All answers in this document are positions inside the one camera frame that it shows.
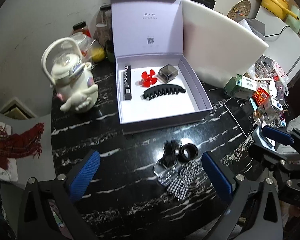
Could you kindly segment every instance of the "smartphone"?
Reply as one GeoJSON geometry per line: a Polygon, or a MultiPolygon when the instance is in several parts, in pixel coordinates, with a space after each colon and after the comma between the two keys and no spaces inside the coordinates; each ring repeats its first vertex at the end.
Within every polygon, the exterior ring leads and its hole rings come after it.
{"type": "Polygon", "coordinates": [[[224,103],[224,106],[238,124],[242,133],[246,137],[250,136],[254,130],[254,127],[238,102],[234,98],[230,98],[224,103]]]}

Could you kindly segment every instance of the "red flower hair clip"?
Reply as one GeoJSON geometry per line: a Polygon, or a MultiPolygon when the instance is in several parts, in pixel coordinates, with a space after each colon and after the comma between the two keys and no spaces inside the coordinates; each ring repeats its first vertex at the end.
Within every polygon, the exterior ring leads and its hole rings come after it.
{"type": "Polygon", "coordinates": [[[142,80],[142,86],[148,88],[150,87],[150,85],[154,85],[157,82],[157,78],[152,77],[153,75],[155,75],[155,72],[153,69],[150,69],[150,74],[148,75],[146,71],[144,71],[141,74],[142,80]]]}

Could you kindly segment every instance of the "metal screw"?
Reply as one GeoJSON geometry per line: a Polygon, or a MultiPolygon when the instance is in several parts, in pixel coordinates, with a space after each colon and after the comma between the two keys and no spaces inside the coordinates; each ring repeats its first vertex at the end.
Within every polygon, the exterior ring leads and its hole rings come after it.
{"type": "Polygon", "coordinates": [[[66,176],[64,174],[59,174],[57,178],[58,180],[64,180],[66,176]]]}
{"type": "Polygon", "coordinates": [[[266,183],[271,185],[273,183],[273,180],[271,178],[266,178],[266,183]]]}
{"type": "Polygon", "coordinates": [[[34,177],[30,178],[30,179],[28,180],[28,182],[29,182],[30,184],[34,184],[35,178],[34,178],[34,177]]]}
{"type": "Polygon", "coordinates": [[[240,180],[240,181],[243,181],[244,180],[244,176],[242,174],[238,174],[237,176],[237,179],[240,180]]]}

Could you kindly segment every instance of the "black cable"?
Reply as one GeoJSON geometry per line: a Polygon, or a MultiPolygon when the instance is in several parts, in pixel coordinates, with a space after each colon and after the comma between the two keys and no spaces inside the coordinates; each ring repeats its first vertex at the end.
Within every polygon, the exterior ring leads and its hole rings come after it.
{"type": "Polygon", "coordinates": [[[287,27],[290,27],[290,26],[286,25],[285,27],[283,27],[283,28],[282,28],[282,30],[281,30],[281,32],[280,32],[280,33],[278,33],[278,34],[272,34],[272,35],[268,35],[268,36],[265,36],[265,37],[271,37],[271,36],[277,36],[277,35],[280,35],[280,34],[283,32],[283,30],[284,30],[285,28],[287,28],[287,27]]]}

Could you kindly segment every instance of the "green kettle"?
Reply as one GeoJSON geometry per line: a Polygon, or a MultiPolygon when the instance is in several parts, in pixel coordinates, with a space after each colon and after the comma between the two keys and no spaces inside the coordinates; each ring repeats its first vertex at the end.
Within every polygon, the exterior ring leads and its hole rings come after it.
{"type": "MultiPolygon", "coordinates": [[[[300,9],[299,8],[297,8],[296,6],[292,5],[291,11],[293,13],[295,13],[299,17],[299,19],[300,19],[300,9]]],[[[290,26],[290,28],[296,34],[299,34],[299,32],[300,32],[300,20],[297,20],[297,19],[293,18],[291,15],[288,15],[287,19],[286,19],[286,24],[288,26],[290,26]]]]}

